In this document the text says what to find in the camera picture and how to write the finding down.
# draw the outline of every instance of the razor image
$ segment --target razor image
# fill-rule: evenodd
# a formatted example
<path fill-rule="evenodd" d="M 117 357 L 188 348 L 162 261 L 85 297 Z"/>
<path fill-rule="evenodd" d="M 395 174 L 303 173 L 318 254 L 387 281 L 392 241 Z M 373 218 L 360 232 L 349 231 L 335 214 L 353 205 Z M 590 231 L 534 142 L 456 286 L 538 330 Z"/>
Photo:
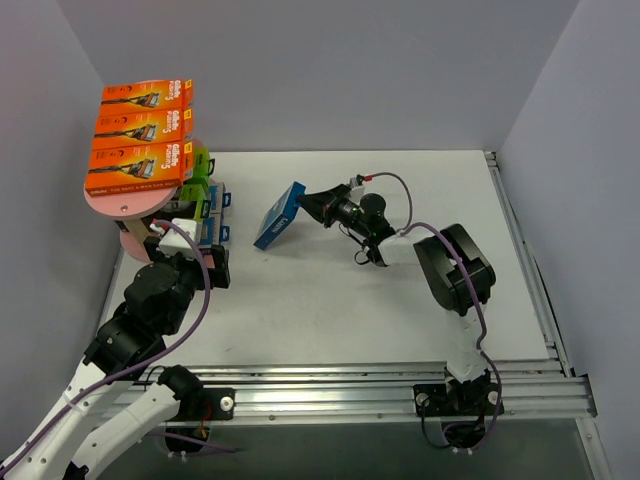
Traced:
<path fill-rule="evenodd" d="M 115 132 L 107 132 L 107 133 L 96 133 L 94 135 L 95 138 L 105 138 L 105 137 L 129 137 L 134 138 L 136 140 L 141 140 L 143 142 L 151 142 L 156 138 L 156 129 L 157 126 L 155 124 L 148 123 L 144 127 L 140 128 L 132 128 L 131 130 L 117 130 Z"/>
<path fill-rule="evenodd" d="M 122 172 L 136 178 L 144 178 L 148 180 L 153 177 L 153 169 L 156 164 L 155 158 L 145 158 L 137 163 L 129 163 L 127 165 L 112 165 L 109 167 L 92 168 L 89 173 L 113 173 Z"/>
<path fill-rule="evenodd" d="M 158 106 L 159 101 L 160 101 L 160 94 L 152 92 L 152 93 L 147 93 L 146 95 L 139 95 L 137 97 L 104 100 L 101 103 L 102 105 L 110 105 L 115 103 L 133 103 L 135 105 L 140 105 L 141 107 L 155 108 Z"/>

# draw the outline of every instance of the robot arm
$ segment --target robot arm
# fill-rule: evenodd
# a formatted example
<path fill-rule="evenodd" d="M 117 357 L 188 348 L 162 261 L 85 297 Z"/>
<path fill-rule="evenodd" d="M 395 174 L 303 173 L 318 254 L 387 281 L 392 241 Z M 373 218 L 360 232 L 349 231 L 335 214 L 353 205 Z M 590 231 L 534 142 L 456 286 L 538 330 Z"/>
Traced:
<path fill-rule="evenodd" d="M 228 252 L 212 247 L 214 266 L 208 269 L 205 282 L 203 267 L 193 260 L 195 254 L 182 237 L 196 237 L 195 222 L 174 222 L 188 233 L 172 230 L 162 239 L 147 238 L 145 248 L 154 263 L 138 271 L 125 290 L 125 301 L 100 327 L 73 380 L 37 433 L 2 462 L 0 478 L 75 479 L 86 478 L 87 472 L 95 478 L 151 428 L 200 399 L 202 386 L 197 378 L 183 367 L 172 367 L 163 372 L 151 393 L 91 432 L 115 399 L 141 376 L 144 365 L 166 349 L 163 335 L 178 332 L 195 291 L 207 284 L 229 286 Z"/>
<path fill-rule="evenodd" d="M 358 176 L 355 185 L 365 177 Z M 447 311 L 449 346 L 447 370 L 460 383 L 483 377 L 487 362 L 477 340 L 482 327 L 471 292 L 450 252 L 437 236 L 424 231 L 396 232 L 384 217 L 386 202 L 377 194 L 364 195 L 359 204 L 350 194 L 354 181 L 326 192 L 300 195 L 296 200 L 316 221 L 329 228 L 336 221 L 362 237 L 358 240 L 368 260 L 376 266 L 420 265 L 431 293 Z M 455 249 L 469 273 L 480 303 L 485 306 L 495 284 L 495 272 L 461 225 L 440 232 Z"/>
<path fill-rule="evenodd" d="M 116 458 L 162 422 L 197 409 L 202 384 L 186 368 L 166 369 L 157 383 L 125 410 L 87 436 L 73 455 L 72 465 L 83 470 L 85 480 L 94 480 Z"/>
<path fill-rule="evenodd" d="M 484 311 L 491 287 L 495 284 L 493 268 L 461 225 L 440 232 L 460 256 L 476 290 Z M 385 265 L 420 265 L 431 293 L 447 316 L 447 371 L 460 383 L 484 375 L 487 361 L 477 348 L 482 335 L 478 313 L 457 265 L 442 242 L 424 231 L 396 234 L 379 245 Z"/>

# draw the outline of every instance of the pink round platform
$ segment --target pink round platform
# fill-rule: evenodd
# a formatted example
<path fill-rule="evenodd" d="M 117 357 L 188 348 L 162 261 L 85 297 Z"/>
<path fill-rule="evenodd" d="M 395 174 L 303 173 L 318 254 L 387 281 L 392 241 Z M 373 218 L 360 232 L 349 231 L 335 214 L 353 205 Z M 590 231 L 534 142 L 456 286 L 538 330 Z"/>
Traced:
<path fill-rule="evenodd" d="M 133 220 L 157 212 L 176 193 L 177 188 L 149 192 L 121 193 L 92 197 L 86 191 L 84 198 L 91 208 L 114 220 Z"/>
<path fill-rule="evenodd" d="M 193 140 L 196 148 L 202 147 L 202 142 Z M 113 220 L 135 220 L 146 217 L 164 207 L 173 197 L 177 188 L 164 188 L 148 192 L 122 193 L 119 195 L 104 195 L 92 197 L 86 190 L 84 198 L 96 212 Z M 149 256 L 144 247 L 128 232 L 120 232 L 120 244 L 125 252 L 140 262 L 149 262 Z"/>

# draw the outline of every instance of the metal frame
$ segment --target metal frame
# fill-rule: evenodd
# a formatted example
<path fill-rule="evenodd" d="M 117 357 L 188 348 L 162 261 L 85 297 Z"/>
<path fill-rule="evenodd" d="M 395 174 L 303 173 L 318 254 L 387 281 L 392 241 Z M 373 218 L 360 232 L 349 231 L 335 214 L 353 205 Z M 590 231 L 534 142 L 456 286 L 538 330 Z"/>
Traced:
<path fill-rule="evenodd" d="M 504 191 L 496 155 L 487 153 L 485 157 L 550 357 L 541 361 L 498 363 L 505 405 L 500 421 L 576 419 L 594 478 L 608 480 L 611 477 L 606 456 L 593 422 L 597 412 L 589 381 L 576 378 L 571 372 L 537 265 Z M 236 390 L 234 419 L 224 422 L 230 426 L 417 422 L 412 386 L 444 380 L 444 362 L 187 367 L 205 387 L 226 386 Z M 105 421 L 142 395 L 142 390 L 142 385 L 137 384 L 122 395 L 105 415 Z M 191 425 L 188 422 L 170 424 Z"/>

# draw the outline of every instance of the gillette razor box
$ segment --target gillette razor box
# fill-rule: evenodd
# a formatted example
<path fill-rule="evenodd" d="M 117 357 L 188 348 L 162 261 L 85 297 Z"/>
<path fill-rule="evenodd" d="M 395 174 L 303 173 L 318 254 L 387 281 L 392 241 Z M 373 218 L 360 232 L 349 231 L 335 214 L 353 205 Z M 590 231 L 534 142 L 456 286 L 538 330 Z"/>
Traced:
<path fill-rule="evenodd" d="M 94 150 L 84 188 L 97 197 L 179 187 L 192 172 L 192 142 Z"/>
<path fill-rule="evenodd" d="M 193 80 L 154 80 L 104 87 L 100 116 L 149 110 L 186 110 L 193 101 Z"/>
<path fill-rule="evenodd" d="M 258 230 L 258 236 L 253 243 L 260 250 L 266 250 L 271 243 L 289 226 L 296 218 L 299 205 L 296 197 L 302 195 L 305 186 L 293 182 L 286 192 L 280 197 L 273 207 L 267 212 Z"/>
<path fill-rule="evenodd" d="M 149 143 L 186 142 L 193 131 L 193 112 L 149 110 L 98 117 L 92 150 L 140 146 Z"/>

